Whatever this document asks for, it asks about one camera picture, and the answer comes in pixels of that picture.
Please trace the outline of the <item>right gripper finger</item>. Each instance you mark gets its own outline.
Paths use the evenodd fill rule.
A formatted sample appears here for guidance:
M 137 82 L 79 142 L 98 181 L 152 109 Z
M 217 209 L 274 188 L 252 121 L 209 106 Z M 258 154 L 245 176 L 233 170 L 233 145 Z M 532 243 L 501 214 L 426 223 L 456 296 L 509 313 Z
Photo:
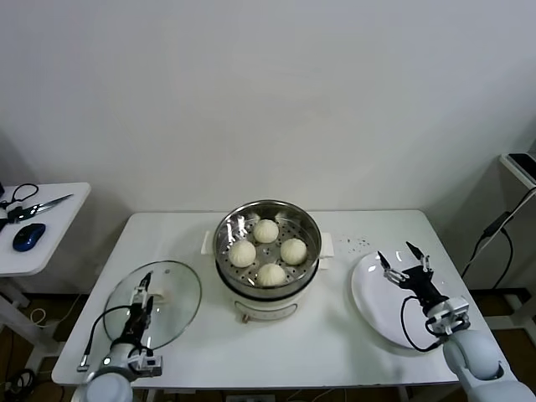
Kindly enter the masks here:
M 407 269 L 407 271 L 418 270 L 423 271 L 424 273 L 431 273 L 432 268 L 430 267 L 430 257 L 425 255 L 420 248 L 411 244 L 410 242 L 406 242 L 406 245 L 413 256 L 418 260 L 418 265 L 410 267 Z
M 379 263 L 384 270 L 384 277 L 388 281 L 394 284 L 400 284 L 405 280 L 404 275 L 401 272 L 394 270 L 380 251 L 377 252 L 377 255 L 379 258 Z

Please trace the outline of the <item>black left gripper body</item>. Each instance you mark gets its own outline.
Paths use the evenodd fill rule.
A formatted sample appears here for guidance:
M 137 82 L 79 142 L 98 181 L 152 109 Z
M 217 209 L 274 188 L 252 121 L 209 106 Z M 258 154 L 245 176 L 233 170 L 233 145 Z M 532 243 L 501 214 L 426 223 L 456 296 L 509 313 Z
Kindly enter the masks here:
M 130 305 L 129 317 L 122 330 L 122 342 L 142 348 L 142 337 L 150 326 L 150 321 L 146 320 L 145 307 Z

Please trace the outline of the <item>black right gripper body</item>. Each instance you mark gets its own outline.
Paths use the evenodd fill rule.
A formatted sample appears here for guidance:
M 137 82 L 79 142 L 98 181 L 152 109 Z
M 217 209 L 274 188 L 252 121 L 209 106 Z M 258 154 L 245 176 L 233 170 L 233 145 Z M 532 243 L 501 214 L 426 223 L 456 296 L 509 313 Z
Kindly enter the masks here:
M 432 283 L 433 273 L 425 271 L 424 266 L 409 268 L 402 271 L 402 274 L 405 279 L 400 283 L 400 287 L 414 292 L 423 311 L 429 311 L 447 300 Z

